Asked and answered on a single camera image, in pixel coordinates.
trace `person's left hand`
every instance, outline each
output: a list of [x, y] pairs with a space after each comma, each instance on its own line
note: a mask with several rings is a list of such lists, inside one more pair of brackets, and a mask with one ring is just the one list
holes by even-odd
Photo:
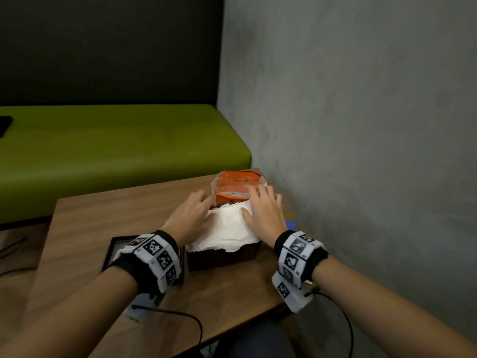
[[203, 190], [192, 192], [167, 219], [161, 230], [171, 235], [179, 248], [194, 242], [214, 223], [215, 214], [207, 216], [211, 206], [215, 206], [213, 197], [207, 197]]

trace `orange package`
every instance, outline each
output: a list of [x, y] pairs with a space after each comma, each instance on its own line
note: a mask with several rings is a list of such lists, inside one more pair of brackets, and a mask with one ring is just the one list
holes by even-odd
[[250, 196], [246, 186], [258, 185], [267, 186], [267, 182], [252, 171], [222, 171], [211, 183], [212, 193], [219, 204], [247, 201]]

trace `person's leg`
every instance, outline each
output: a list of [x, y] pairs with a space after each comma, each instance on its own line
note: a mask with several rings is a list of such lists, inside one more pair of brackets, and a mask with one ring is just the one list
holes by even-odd
[[229, 358], [295, 358], [285, 331], [266, 320], [247, 329], [232, 345]]

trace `blue object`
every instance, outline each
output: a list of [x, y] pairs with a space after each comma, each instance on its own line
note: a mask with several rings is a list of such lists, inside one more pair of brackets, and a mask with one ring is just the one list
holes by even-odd
[[287, 224], [287, 228], [289, 230], [293, 230], [293, 231], [297, 230], [297, 223], [295, 221], [285, 221], [285, 223]]

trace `black wristband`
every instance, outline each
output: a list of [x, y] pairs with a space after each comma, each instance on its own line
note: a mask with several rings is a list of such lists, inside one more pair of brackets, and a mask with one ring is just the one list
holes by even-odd
[[328, 252], [323, 247], [313, 250], [311, 256], [306, 261], [305, 269], [303, 270], [303, 274], [301, 274], [301, 281], [312, 281], [313, 270], [326, 258], [328, 258]]
[[275, 241], [275, 246], [273, 247], [273, 251], [275, 251], [275, 255], [277, 255], [277, 258], [280, 258], [281, 248], [283, 247], [283, 244], [293, 233], [295, 233], [295, 231], [287, 230], [285, 232], [282, 232], [280, 236], [278, 236], [278, 239]]
[[142, 262], [133, 253], [121, 254], [109, 266], [117, 266], [126, 270], [137, 283], [138, 294], [148, 293], [152, 295], [159, 294], [158, 279], [153, 274], [146, 263]]
[[176, 240], [174, 240], [171, 235], [169, 235], [167, 232], [163, 230], [157, 230], [156, 232], [154, 232], [154, 234], [162, 237], [169, 245], [172, 246], [172, 248], [176, 252], [176, 255], [179, 256], [179, 247], [177, 246]]

